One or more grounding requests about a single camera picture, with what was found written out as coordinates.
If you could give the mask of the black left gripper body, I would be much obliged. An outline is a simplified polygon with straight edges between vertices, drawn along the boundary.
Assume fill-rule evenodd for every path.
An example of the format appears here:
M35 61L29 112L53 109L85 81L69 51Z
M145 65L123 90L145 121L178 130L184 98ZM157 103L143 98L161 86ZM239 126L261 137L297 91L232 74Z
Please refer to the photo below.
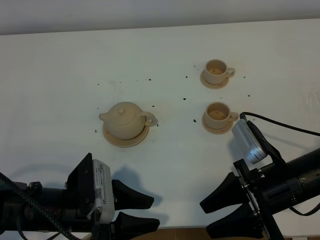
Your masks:
M88 219L87 215L94 204L93 156L89 152L70 173L66 182L65 221L72 230L90 230L94 223L100 223L100 212L95 210Z

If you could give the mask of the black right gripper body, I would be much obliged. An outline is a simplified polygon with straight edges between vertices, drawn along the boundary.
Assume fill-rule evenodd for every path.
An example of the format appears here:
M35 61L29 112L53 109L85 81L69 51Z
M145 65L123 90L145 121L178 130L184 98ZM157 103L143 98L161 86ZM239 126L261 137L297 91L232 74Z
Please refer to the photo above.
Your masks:
M249 170L244 159L234 162L233 165L241 178L243 189L250 199L254 213L259 219L267 238L269 240L283 240L284 237L259 187L259 183L265 179L264 174L257 168Z

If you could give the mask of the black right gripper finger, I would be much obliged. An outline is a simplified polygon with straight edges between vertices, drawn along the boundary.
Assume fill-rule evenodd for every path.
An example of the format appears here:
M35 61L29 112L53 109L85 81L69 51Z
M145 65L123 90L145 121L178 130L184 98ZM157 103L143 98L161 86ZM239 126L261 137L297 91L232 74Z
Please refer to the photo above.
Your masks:
M234 212L217 220L206 227L211 239L246 237L263 238L260 220L254 215L249 203L242 204Z
M205 213L213 213L225 207L246 202L247 194L239 178L230 172L217 189L200 202L200 206Z

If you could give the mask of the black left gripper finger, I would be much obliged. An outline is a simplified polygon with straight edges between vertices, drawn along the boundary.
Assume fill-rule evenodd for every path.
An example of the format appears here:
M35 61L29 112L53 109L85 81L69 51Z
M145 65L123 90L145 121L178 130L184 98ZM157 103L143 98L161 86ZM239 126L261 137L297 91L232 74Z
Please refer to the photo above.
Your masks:
M141 235L155 232L160 225L156 218L144 218L120 212L110 224L112 240L131 240Z
M120 180L113 179L111 181L114 208L116 211L127 209L145 210L150 209L154 203L154 198L133 190L123 184Z

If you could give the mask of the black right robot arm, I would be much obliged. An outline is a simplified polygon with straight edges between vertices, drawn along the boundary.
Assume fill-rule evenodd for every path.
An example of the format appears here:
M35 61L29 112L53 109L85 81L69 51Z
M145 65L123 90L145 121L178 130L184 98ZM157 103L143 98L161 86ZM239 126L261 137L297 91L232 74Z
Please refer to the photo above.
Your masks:
M320 194L320 151L316 149L281 165L274 161L250 170L244 159L234 162L237 174L228 173L223 182L200 206L207 214L223 208L239 207L209 224L211 239L246 237L282 240L273 217Z

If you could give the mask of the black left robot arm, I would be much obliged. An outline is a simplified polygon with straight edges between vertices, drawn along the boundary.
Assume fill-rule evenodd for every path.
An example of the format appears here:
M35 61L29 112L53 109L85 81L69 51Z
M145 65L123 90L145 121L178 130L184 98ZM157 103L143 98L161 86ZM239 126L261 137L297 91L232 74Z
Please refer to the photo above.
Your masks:
M43 187L0 177L0 230L53 232L69 240L90 233L93 240L131 240L155 232L159 220L131 216L146 210L154 198L112 179L110 168L88 153L70 173L65 188Z

